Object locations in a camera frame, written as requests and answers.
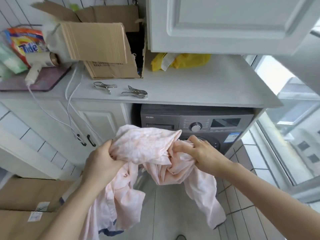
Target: white countertop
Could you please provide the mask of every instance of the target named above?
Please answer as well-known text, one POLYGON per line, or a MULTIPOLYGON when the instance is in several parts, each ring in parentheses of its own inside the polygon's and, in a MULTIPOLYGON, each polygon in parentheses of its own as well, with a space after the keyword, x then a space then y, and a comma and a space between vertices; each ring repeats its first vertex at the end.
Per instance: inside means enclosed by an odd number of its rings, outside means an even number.
MULTIPOLYGON (((281 102, 239 55, 212 55, 210 61, 200 67, 151 71, 151 60, 155 53, 147 51, 144 78, 106 79, 105 84, 117 84, 111 88, 111 95, 93 87, 89 73, 79 65, 74 88, 81 79, 81 85, 73 95, 73 100, 91 99, 108 102, 181 104, 205 106, 232 106, 251 108, 276 108, 281 102), (148 98, 139 99, 133 96, 122 96, 129 91, 128 85, 136 89, 146 90, 148 98)), ((70 81, 70 71, 50 92, 35 92, 41 99, 63 99, 70 81)), ((30 98, 28 92, 0 92, 0 100, 5 98, 30 98)))

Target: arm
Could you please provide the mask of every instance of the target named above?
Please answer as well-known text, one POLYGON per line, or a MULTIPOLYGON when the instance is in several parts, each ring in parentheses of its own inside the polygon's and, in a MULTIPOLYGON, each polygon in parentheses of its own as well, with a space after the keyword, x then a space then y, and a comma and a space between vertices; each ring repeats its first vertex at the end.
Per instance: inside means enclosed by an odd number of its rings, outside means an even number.
POLYGON ((78 240, 90 206, 125 164, 124 161, 114 161, 110 157, 111 144, 112 140, 109 140, 90 153, 81 185, 59 209, 57 217, 39 240, 78 240))
POLYGON ((257 177, 219 153, 207 141, 189 138, 194 147, 181 144, 174 151, 196 159, 203 172, 222 177, 238 188, 288 240, 320 239, 320 214, 257 177))

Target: hand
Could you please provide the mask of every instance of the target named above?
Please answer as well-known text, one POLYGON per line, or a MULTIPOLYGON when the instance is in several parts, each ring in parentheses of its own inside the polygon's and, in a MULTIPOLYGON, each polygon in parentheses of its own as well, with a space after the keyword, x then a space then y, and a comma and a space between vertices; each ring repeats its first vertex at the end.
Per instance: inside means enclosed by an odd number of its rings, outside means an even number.
POLYGON ((100 192, 118 173, 126 163, 122 160, 113 160, 109 154, 112 140, 108 140, 92 151, 85 162, 81 184, 91 190, 100 192))
POLYGON ((193 147, 175 142, 172 149, 174 152, 184 152, 192 156, 196 160, 195 165, 201 171, 223 177, 228 166, 233 164, 208 141, 199 140, 194 135, 190 136, 188 140, 193 143, 193 147))

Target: cabinet handle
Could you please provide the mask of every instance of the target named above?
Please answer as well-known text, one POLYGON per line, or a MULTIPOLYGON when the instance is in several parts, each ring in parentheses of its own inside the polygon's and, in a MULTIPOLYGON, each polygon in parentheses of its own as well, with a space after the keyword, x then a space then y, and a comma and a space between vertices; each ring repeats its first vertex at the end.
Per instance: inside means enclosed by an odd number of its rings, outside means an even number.
POLYGON ((91 143, 91 145, 92 145, 93 147, 96 147, 96 144, 95 144, 95 143, 92 143, 92 141, 90 140, 90 135, 87 135, 87 138, 88 138, 89 142, 91 143))
MULTIPOLYGON (((79 141, 81 141, 81 140, 79 139, 79 138, 80 138, 80 134, 77 134, 77 137, 78 137, 77 139, 78 139, 79 141)), ((82 144, 84 147, 86 147, 86 146, 87 146, 87 144, 86 144, 86 143, 82 143, 82 142, 81 142, 81 144, 82 144)))

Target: white cabinet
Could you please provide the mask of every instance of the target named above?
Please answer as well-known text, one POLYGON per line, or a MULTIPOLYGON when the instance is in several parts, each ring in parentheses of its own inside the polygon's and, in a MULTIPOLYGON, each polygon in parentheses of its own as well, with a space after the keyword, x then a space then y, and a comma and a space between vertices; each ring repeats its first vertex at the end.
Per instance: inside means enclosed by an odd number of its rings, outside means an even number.
POLYGON ((320 0, 146 0, 152 52, 292 54, 320 0))
POLYGON ((114 138, 120 126, 130 123, 127 107, 123 103, 72 101, 72 105, 81 117, 70 108, 72 118, 86 137, 90 136, 93 144, 101 145, 114 138))
MULTIPOLYGON (((2 99, 1 102, 66 159, 80 168, 84 166, 86 158, 94 147, 90 145, 83 146, 81 142, 74 137, 68 126, 50 118, 34 100, 2 99)), ((40 104, 51 116, 69 124, 66 109, 60 101, 41 100, 40 104)), ((80 130, 72 120, 71 124, 75 133, 81 135, 80 130)))

